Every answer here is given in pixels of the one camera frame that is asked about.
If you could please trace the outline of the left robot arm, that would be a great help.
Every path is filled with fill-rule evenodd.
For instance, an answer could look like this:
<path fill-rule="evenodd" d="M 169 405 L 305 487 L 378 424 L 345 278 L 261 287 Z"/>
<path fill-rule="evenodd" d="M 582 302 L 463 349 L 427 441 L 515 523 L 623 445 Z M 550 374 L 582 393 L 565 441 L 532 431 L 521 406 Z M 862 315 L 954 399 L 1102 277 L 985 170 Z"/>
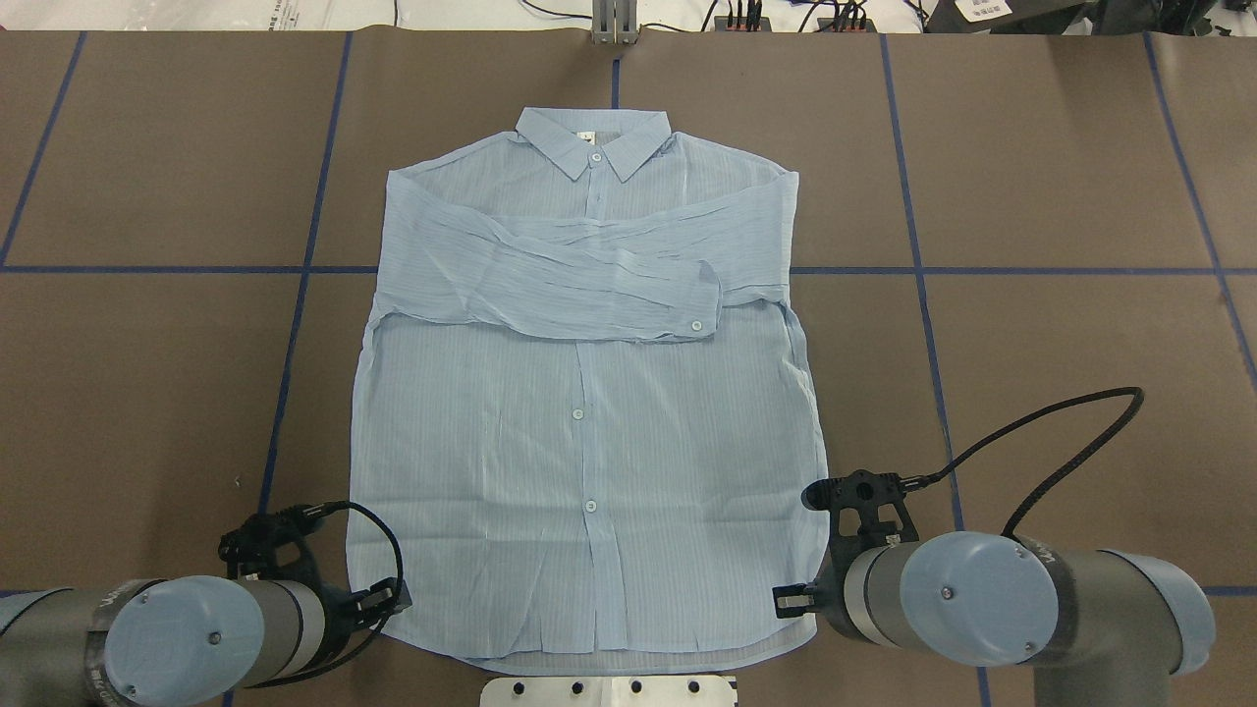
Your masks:
<path fill-rule="evenodd" d="M 358 593 L 194 576 L 3 596 L 5 706 L 196 706 L 337 671 L 411 605 L 386 577 Z"/>

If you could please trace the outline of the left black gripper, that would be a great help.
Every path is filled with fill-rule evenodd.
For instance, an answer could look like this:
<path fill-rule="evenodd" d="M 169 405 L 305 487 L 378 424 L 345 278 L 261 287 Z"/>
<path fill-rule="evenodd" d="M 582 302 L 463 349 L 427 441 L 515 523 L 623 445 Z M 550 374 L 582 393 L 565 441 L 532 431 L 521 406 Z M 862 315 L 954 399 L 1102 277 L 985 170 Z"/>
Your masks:
<path fill-rule="evenodd" d="M 360 591 L 322 582 L 317 594 L 324 611 L 318 654 L 339 654 L 354 632 L 370 628 L 370 618 L 392 616 L 412 608 L 409 584 L 403 580 L 381 580 Z"/>

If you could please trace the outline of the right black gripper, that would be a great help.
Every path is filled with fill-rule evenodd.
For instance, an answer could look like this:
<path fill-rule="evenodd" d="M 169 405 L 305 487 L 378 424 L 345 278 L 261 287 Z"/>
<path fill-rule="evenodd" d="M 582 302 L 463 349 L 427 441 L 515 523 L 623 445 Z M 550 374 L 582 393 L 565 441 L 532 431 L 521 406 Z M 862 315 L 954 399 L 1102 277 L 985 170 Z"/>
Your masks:
<path fill-rule="evenodd" d="M 845 601 L 845 577 L 854 559 L 848 551 L 831 550 L 813 582 L 791 582 L 773 587 L 774 614 L 782 621 L 817 614 L 831 630 L 854 639 L 854 623 Z"/>

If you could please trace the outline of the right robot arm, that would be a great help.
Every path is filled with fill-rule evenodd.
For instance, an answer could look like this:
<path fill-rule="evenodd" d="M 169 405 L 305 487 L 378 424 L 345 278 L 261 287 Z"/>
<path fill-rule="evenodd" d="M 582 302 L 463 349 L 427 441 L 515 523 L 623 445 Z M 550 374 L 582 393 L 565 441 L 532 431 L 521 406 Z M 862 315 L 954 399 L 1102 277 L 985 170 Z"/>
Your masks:
<path fill-rule="evenodd" d="M 974 531 L 838 533 L 815 580 L 773 601 L 856 642 L 1027 667 L 1037 706 L 1168 706 L 1172 679 L 1200 671 L 1217 639 L 1203 587 L 1175 564 Z"/>

